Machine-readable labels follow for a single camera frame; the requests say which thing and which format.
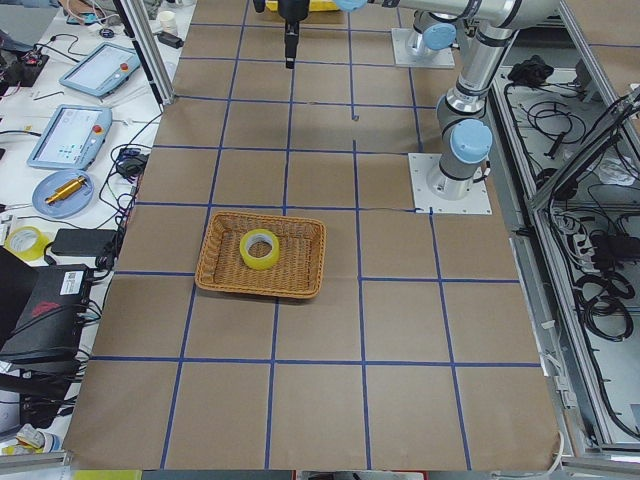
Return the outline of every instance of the white surface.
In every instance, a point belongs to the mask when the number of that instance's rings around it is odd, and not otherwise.
[[[427,173],[441,155],[410,153],[411,186],[413,202],[418,213],[455,213],[462,215],[491,215],[491,204],[484,182],[474,183],[462,200],[445,200],[427,186]]]
[[[186,37],[194,6],[178,7],[173,11],[176,14],[178,28]],[[132,48],[131,41],[122,33],[122,27],[115,28],[116,36],[110,42]],[[93,33],[89,28],[82,26],[67,25],[62,11],[52,20],[46,32],[40,39],[42,43],[49,41],[51,36],[60,33],[69,33],[80,37],[80,41],[73,45],[73,52],[89,53],[105,39]],[[54,41],[51,46],[67,51],[73,39],[61,37]],[[165,64],[177,66],[180,58],[180,49],[174,49],[158,43],[161,56]],[[70,70],[74,65],[70,60],[58,55],[55,52],[44,52],[51,55],[49,62],[32,88],[22,88],[15,95],[0,99],[0,118],[2,128],[0,130],[23,130],[29,128],[34,132],[42,132],[55,109],[61,104],[86,105],[86,106],[106,106],[112,108],[113,125],[107,134],[105,144],[102,146],[95,162],[87,169],[87,173],[93,180],[96,191],[89,203],[81,212],[64,219],[74,225],[83,228],[95,228],[113,215],[114,211],[109,206],[98,200],[98,190],[102,186],[107,172],[112,166],[109,156],[111,150],[121,144],[126,144],[138,131],[160,112],[159,107],[153,97],[151,88],[147,82],[142,68],[133,73],[128,82],[118,89],[114,94],[104,98],[102,101],[89,95],[84,95],[78,91],[63,87],[58,83],[59,78]],[[38,97],[56,92],[56,95],[38,100]],[[153,140],[157,132],[159,120],[136,138],[136,143],[153,145]],[[6,149],[6,153],[0,160],[0,203],[7,205],[19,203],[31,203],[31,195],[35,187],[48,175],[51,170],[41,170],[30,168],[26,161],[29,154],[37,143],[37,138],[24,135],[2,135],[0,136],[0,146]],[[131,191],[131,184],[119,176],[114,177],[110,185],[116,195]],[[105,190],[105,197],[111,201],[110,193]],[[0,215],[5,218],[7,214],[17,217],[38,215],[32,208],[12,210]],[[52,223],[42,219],[18,219],[14,228],[21,226],[34,226],[42,231],[49,238],[54,238],[56,231],[65,225]],[[115,228],[115,222],[111,220],[103,228]],[[79,258],[59,258],[60,263],[78,263],[84,259]],[[86,259],[89,266],[93,259]],[[32,262],[31,265],[44,265],[42,260]],[[91,298],[102,305],[106,295],[109,280],[102,281],[92,288]],[[98,325],[86,326],[82,332],[80,348],[91,351]],[[76,395],[80,390],[79,384],[71,386],[67,398]],[[64,438],[69,427],[71,417],[56,418],[52,426],[46,431]],[[2,476],[2,480],[26,480],[37,478],[42,480],[59,480],[68,478],[68,469],[40,470],[37,473],[24,473],[9,476]]]
[[[409,28],[392,28],[393,54],[399,67],[452,69],[456,66],[450,48],[434,52],[424,57],[414,57],[407,51],[407,40],[413,30]]]

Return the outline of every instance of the wicker basket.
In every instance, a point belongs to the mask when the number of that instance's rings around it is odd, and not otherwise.
[[[240,239],[256,228],[272,231],[280,242],[280,260],[269,270],[252,270],[240,256]],[[325,244],[326,228],[317,220],[218,212],[202,244],[196,285],[221,292],[313,298],[322,283]],[[257,244],[250,253],[260,257],[268,248]]]

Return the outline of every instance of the white label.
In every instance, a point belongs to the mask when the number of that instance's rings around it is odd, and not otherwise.
[[[76,295],[80,293],[82,277],[83,273],[81,271],[65,273],[60,295]]]

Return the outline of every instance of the roll of tape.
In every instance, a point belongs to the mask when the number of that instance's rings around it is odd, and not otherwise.
[[[44,256],[48,243],[49,239],[37,228],[21,227],[11,232],[4,246],[20,260],[31,262]]]
[[[271,251],[264,257],[254,257],[249,249],[256,243],[264,242],[271,246]],[[280,259],[280,242],[269,230],[259,228],[244,234],[240,240],[240,255],[244,264],[253,270],[268,270]]]

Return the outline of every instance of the white mounting plate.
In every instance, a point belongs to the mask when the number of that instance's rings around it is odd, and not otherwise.
[[[430,153],[409,154],[413,204],[417,213],[430,213],[433,210],[433,213],[491,215],[491,204],[484,182],[474,183],[469,194],[462,200],[445,200],[431,191],[427,186],[427,173],[440,161],[441,156]]]
[[[424,57],[414,57],[407,52],[407,40],[413,32],[410,28],[392,28],[393,54],[399,67],[452,69],[456,66],[450,48]]]

